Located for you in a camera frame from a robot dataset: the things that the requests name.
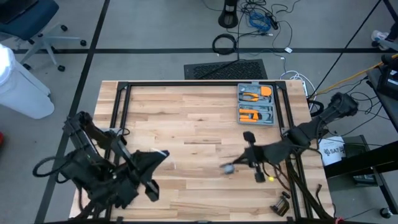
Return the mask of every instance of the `office chair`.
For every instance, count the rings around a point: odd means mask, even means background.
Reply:
[[[30,69],[30,66],[24,62],[35,54],[41,47],[45,47],[46,51],[49,53],[54,65],[57,65],[52,47],[52,43],[55,41],[70,41],[70,40],[80,40],[79,37],[62,37],[52,35],[52,33],[59,27],[64,32],[68,30],[65,25],[57,24],[53,26],[47,33],[41,33],[44,27],[50,22],[51,18],[58,11],[59,5],[54,0],[38,0],[33,6],[28,8],[26,11],[21,13],[12,21],[7,24],[0,24],[0,33],[17,37],[21,40],[27,40],[32,44],[32,48],[29,49],[24,58],[20,61],[24,64],[26,69]],[[81,46],[86,46],[85,40],[80,40]],[[65,67],[62,65],[58,66],[58,70],[63,72]]]

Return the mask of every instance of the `white label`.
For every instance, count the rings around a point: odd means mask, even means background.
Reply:
[[[322,162],[324,166],[338,162],[342,157],[346,156],[344,141],[340,136],[322,139],[319,143],[319,151],[322,153]]]

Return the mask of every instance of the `chair wheel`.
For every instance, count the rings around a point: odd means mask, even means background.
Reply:
[[[59,65],[58,66],[58,71],[64,72],[65,71],[65,66]]]
[[[383,218],[391,218],[392,214],[388,208],[380,209],[380,215]]]
[[[372,47],[377,47],[379,46],[379,42],[377,41],[372,41]]]
[[[86,46],[86,45],[87,45],[87,41],[81,40],[81,41],[80,41],[80,45],[82,45],[83,47]]]
[[[24,68],[26,68],[26,70],[32,69],[32,67],[30,65],[26,64],[26,63],[23,64],[22,66],[24,66]]]
[[[68,30],[68,27],[65,25],[61,25],[61,30],[63,30],[64,32],[66,32]]]

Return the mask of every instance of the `black stand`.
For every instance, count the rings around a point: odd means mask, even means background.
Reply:
[[[398,170],[397,148],[398,141],[395,141],[372,151],[327,165],[325,166],[326,177],[331,178],[343,174],[374,174],[377,184],[388,204],[388,208],[380,210],[381,216],[384,218],[390,218],[391,215],[398,215],[397,203],[386,184],[386,180],[384,180],[384,177],[382,176],[383,172]]]
[[[238,0],[225,0],[223,12],[218,18],[218,24],[224,28],[234,28],[239,22],[238,16],[236,15],[236,8]]]

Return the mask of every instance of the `black clamp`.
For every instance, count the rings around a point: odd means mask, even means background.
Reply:
[[[278,214],[280,217],[283,217],[286,212],[289,210],[290,205],[287,199],[290,198],[290,195],[286,192],[282,192],[282,196],[280,196],[280,200],[276,205],[270,206],[271,210]]]
[[[231,48],[231,49],[217,49],[216,48],[216,42],[217,42],[218,39],[221,39],[221,38],[227,38],[228,40],[231,40],[233,45],[234,45],[233,48]],[[236,47],[237,46],[236,46],[235,37],[232,36],[231,34],[220,34],[220,35],[218,35],[213,40],[213,44],[212,44],[212,48],[213,48],[214,53],[217,53],[217,54],[220,54],[220,55],[229,55],[231,53],[234,53],[235,50],[236,50]]]

